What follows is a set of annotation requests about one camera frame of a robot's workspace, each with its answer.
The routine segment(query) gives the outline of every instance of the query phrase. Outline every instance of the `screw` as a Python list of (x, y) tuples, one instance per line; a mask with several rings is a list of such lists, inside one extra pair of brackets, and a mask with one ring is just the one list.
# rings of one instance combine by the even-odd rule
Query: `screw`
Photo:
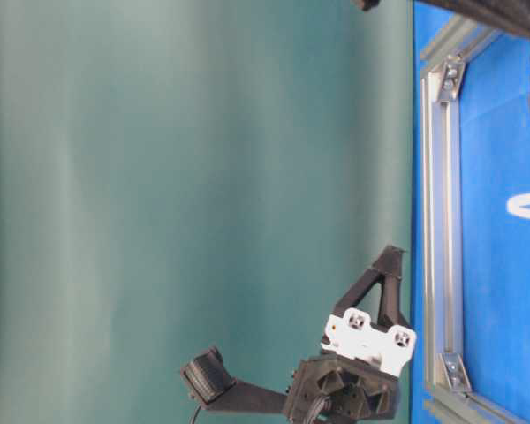
[(451, 79), (457, 78), (458, 68), (454, 68), (454, 67), (448, 68), (447, 77)]
[(443, 82), (443, 89), (447, 91), (451, 91), (453, 89), (453, 81), (451, 79), (447, 79)]
[(362, 329), (363, 324), (365, 324), (365, 319), (359, 315), (352, 315), (348, 324), (353, 329)]
[(395, 335), (395, 343), (399, 345), (400, 347), (407, 347), (408, 344), (410, 343), (410, 337), (406, 333), (399, 331)]

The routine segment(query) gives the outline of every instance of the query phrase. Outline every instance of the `green curtain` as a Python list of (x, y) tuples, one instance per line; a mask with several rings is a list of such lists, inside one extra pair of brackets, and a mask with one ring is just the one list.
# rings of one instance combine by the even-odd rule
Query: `green curtain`
[(284, 390), (410, 246), (411, 8), (0, 0), (0, 424), (187, 423), (212, 344)]

